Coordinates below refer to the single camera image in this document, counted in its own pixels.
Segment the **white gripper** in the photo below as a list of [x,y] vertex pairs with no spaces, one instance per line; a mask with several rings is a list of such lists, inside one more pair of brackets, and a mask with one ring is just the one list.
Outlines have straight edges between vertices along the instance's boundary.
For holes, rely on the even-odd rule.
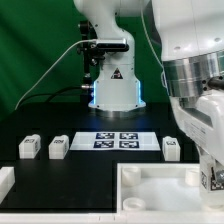
[[[170,103],[179,129],[224,166],[224,92],[195,97],[192,108],[182,107],[176,97]],[[224,183],[224,169],[215,171],[215,179]]]

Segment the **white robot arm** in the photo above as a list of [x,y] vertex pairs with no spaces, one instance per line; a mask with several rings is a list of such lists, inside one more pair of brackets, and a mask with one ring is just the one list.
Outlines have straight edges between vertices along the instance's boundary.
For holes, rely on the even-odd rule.
[[224,0],[73,1],[104,56],[90,107],[108,114],[145,105],[134,75],[134,39],[115,17],[152,9],[177,125],[199,148],[201,167],[224,182]]

